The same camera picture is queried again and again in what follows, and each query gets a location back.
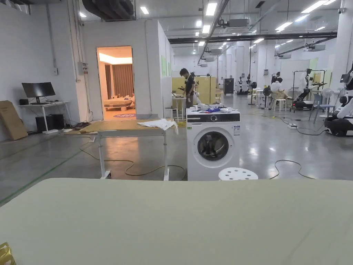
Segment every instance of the yellow packaging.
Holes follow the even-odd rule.
[[[7,242],[0,245],[0,265],[16,265]]]

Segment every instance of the washing machine knob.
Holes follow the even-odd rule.
[[[216,115],[212,115],[210,117],[210,119],[211,119],[212,122],[215,122],[215,121],[217,121],[217,116]]]

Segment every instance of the washing machine door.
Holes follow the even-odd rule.
[[[227,129],[208,127],[196,135],[193,153],[200,164],[215,168],[232,163],[235,150],[234,138]]]

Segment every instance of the monitor stand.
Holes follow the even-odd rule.
[[[40,102],[38,96],[36,96],[36,102],[35,102],[35,103],[31,103],[31,105],[47,105],[47,104],[49,104],[49,103],[47,103],[47,102]]]

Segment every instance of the curtain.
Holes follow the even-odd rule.
[[[115,95],[132,96],[133,74],[132,64],[113,65],[114,90]]]
[[[112,98],[112,77],[110,73],[110,65],[106,65],[106,79],[107,79],[108,99],[111,99]]]

